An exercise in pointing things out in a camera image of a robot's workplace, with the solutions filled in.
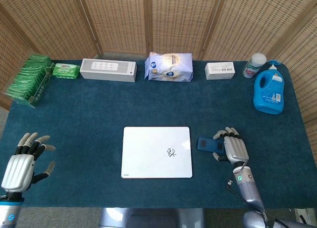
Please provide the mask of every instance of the blue detergent bottle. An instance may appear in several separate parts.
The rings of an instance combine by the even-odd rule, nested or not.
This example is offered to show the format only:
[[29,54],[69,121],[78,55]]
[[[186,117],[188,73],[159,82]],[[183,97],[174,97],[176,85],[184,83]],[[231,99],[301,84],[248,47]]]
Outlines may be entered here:
[[271,60],[268,70],[261,72],[254,83],[254,107],[264,113],[279,114],[284,108],[284,79],[275,66],[279,61]]

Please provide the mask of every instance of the wicker panel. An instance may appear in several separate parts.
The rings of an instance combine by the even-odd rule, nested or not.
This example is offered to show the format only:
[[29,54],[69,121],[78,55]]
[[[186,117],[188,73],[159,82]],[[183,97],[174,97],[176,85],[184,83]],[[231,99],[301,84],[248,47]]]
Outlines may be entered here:
[[5,109],[9,109],[11,99],[2,92],[21,62],[27,58],[29,50],[0,21],[0,105]]
[[306,132],[312,147],[315,163],[317,165],[317,124],[306,128]]
[[277,57],[290,71],[303,117],[317,112],[316,56],[317,15]]
[[198,57],[214,0],[152,0],[153,51]]
[[146,53],[143,0],[85,0],[103,51]]
[[205,60],[267,54],[311,0],[225,0]]
[[96,54],[90,29],[75,0],[0,0],[41,53],[52,59]]

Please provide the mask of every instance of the blue tablecloth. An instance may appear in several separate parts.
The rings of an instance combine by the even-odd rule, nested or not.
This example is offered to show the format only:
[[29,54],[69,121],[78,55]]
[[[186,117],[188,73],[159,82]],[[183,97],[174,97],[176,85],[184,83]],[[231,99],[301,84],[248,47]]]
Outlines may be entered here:
[[[232,79],[215,81],[206,80],[206,63],[193,61],[190,83],[146,81],[143,62],[137,62],[135,83],[52,78],[36,108],[12,105],[0,142],[0,174],[19,139],[38,132],[51,135],[57,151],[40,157],[36,173],[51,160],[56,167],[24,193],[26,206],[244,207],[226,191],[232,166],[196,150],[198,137],[231,126],[247,146],[266,207],[314,207],[317,170],[286,66],[278,67],[285,79],[284,111],[269,115],[253,106],[254,79],[241,74],[246,62],[234,63]],[[189,126],[193,177],[122,179],[126,126]]]

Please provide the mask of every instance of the white tissue package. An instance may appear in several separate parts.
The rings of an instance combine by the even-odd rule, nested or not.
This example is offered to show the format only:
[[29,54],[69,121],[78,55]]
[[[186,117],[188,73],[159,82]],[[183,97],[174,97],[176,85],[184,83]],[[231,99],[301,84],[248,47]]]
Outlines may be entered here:
[[157,54],[150,52],[145,61],[145,76],[155,81],[185,81],[193,78],[191,53]]

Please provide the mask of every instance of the robotic arm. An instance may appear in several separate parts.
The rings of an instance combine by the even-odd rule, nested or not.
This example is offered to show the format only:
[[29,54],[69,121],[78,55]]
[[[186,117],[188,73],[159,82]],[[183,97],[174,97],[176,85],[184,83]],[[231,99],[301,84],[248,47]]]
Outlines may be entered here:
[[238,184],[241,196],[231,189],[233,179],[228,181],[227,189],[252,209],[243,217],[242,221],[245,228],[313,227],[297,222],[282,221],[277,218],[270,219],[264,209],[251,169],[247,166],[249,156],[243,140],[240,139],[240,135],[234,128],[226,127],[225,130],[218,131],[213,139],[218,139],[219,137],[224,139],[226,155],[219,156],[214,152],[213,156],[218,161],[229,161],[233,165],[233,177]]
[[25,134],[8,162],[1,183],[6,195],[0,196],[0,228],[16,227],[24,202],[22,193],[28,190],[31,184],[47,178],[54,169],[55,162],[52,161],[42,174],[34,175],[35,163],[39,156],[45,150],[55,150],[52,145],[42,144],[50,139],[50,136],[40,137],[33,142],[37,136],[37,133]]

